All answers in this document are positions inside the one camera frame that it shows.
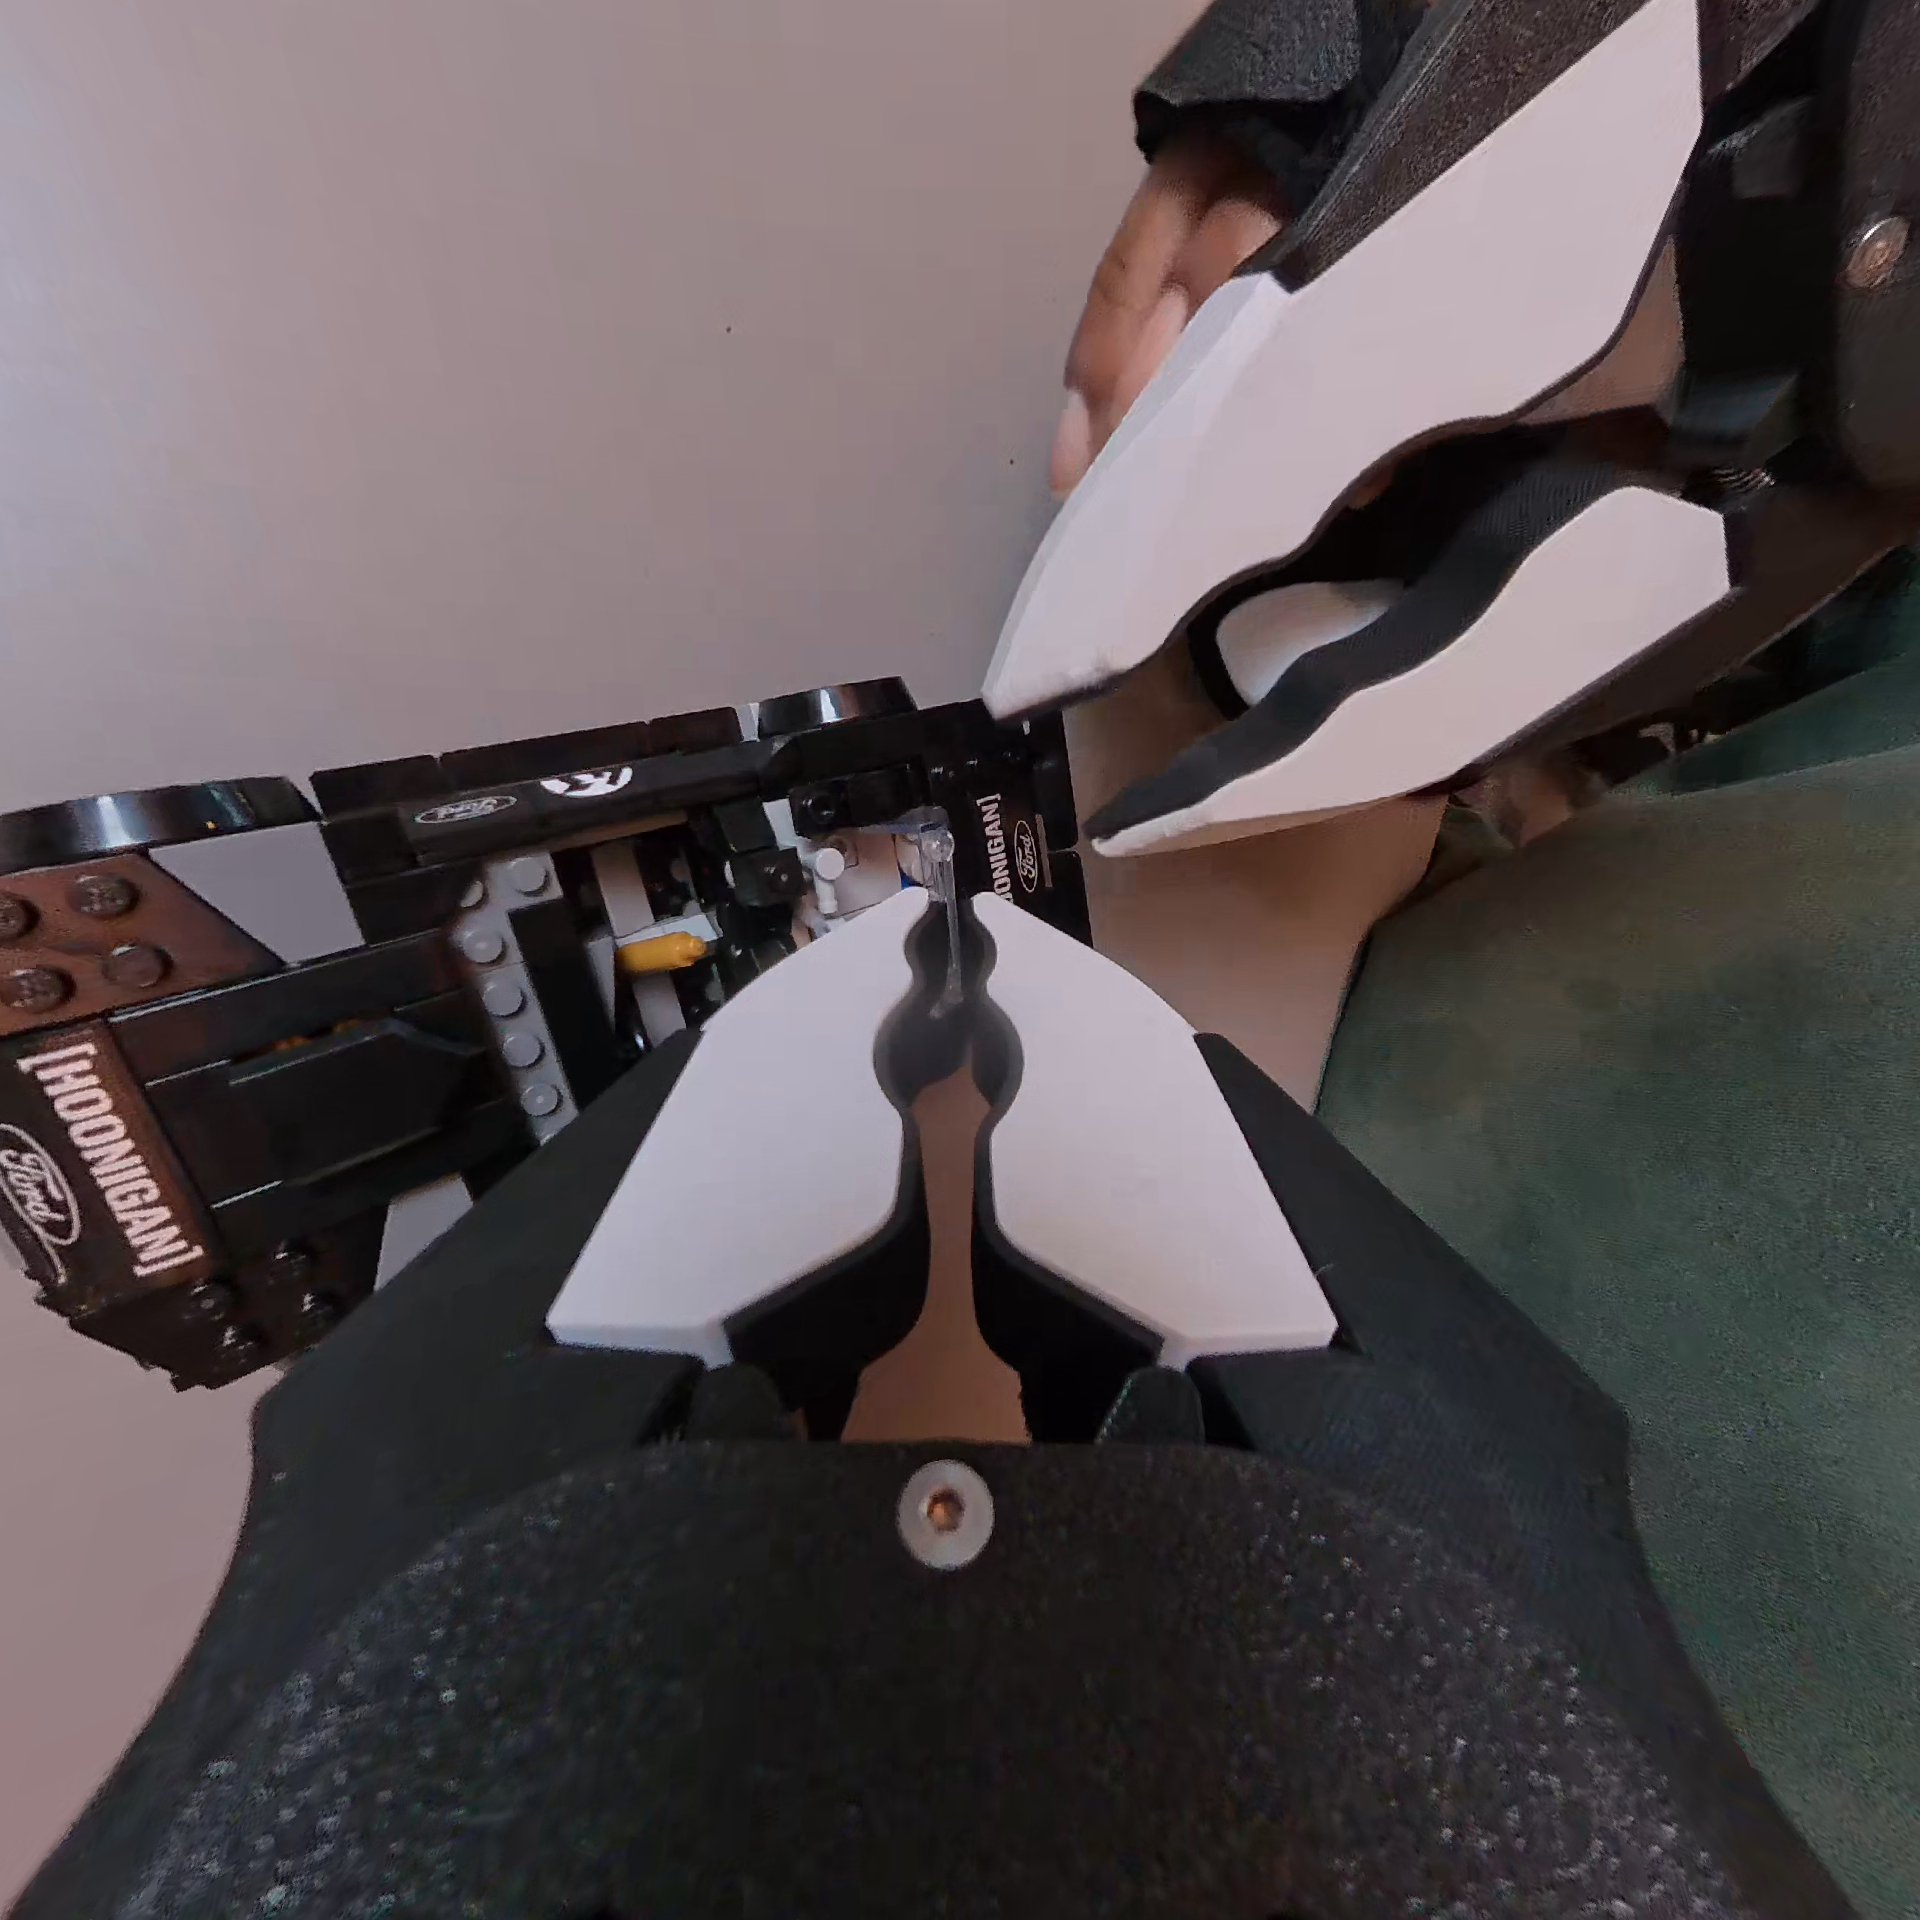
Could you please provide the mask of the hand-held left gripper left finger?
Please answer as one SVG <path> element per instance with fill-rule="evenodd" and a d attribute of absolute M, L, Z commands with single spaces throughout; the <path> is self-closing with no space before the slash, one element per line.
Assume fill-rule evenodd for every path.
<path fill-rule="evenodd" d="M 924 1164 L 898 1068 L 916 933 L 898 892 L 785 957 L 689 1045 L 550 1328 L 557 1347 L 762 1368 L 795 1412 L 846 1412 L 924 1306 Z"/>

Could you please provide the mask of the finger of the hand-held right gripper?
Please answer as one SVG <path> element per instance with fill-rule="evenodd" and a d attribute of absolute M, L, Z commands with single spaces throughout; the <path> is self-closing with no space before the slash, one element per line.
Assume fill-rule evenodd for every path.
<path fill-rule="evenodd" d="M 1446 786 L 1728 584 L 1716 507 L 1644 482 L 1512 482 L 1411 584 L 1285 584 L 1228 613 L 1248 712 L 1124 786 L 1087 840 L 1169 852 Z"/>
<path fill-rule="evenodd" d="M 1391 453 L 1589 370 L 1644 296 L 1695 133 L 1695 7 L 1656 0 L 1300 291 L 1218 284 L 1052 521 L 984 708 L 1026 719 L 1128 676 L 1208 593 L 1300 550 Z"/>

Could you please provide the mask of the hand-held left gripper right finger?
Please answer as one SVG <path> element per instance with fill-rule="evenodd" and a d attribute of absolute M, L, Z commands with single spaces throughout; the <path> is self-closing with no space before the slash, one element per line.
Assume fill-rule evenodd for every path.
<path fill-rule="evenodd" d="M 1320 1359 L 1337 1306 L 1205 1055 L 1141 976 L 974 897 L 974 1316 L 1037 1441 L 1096 1441 L 1141 1368 Z"/>

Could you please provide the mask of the clear lego piece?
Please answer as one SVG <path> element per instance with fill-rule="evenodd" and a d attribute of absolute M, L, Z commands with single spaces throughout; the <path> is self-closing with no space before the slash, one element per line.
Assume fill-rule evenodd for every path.
<path fill-rule="evenodd" d="M 946 979 L 938 993 L 938 1015 L 946 1015 L 962 1004 L 962 897 L 957 897 L 953 823 L 939 804 L 918 804 L 893 823 L 893 840 L 898 840 L 898 871 L 918 880 L 946 916 Z"/>

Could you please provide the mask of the black lego car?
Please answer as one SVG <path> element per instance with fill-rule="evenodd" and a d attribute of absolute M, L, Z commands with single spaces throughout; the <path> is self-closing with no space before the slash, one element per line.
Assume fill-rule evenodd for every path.
<path fill-rule="evenodd" d="M 215 1392 L 312 1352 L 645 1052 L 924 880 L 1087 941 L 1064 719 L 905 676 L 0 823 L 5 1235 Z"/>

